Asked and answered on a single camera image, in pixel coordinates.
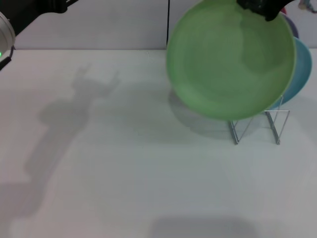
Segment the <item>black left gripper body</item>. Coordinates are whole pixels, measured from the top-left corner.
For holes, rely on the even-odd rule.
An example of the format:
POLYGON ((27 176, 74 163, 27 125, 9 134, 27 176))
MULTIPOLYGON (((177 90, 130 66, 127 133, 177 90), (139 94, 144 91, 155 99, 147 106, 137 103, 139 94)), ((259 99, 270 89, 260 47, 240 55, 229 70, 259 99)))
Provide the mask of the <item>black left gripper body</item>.
POLYGON ((15 35, 45 13, 65 13, 66 0, 1 0, 0 12, 10 21, 15 35))

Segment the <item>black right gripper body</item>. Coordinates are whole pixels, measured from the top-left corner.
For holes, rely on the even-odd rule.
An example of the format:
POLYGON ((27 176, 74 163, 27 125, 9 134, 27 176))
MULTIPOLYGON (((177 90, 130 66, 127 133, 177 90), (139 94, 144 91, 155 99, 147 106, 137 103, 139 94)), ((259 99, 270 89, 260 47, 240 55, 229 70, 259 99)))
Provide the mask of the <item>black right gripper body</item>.
POLYGON ((254 12, 280 12, 292 0, 237 0, 243 9, 254 12))

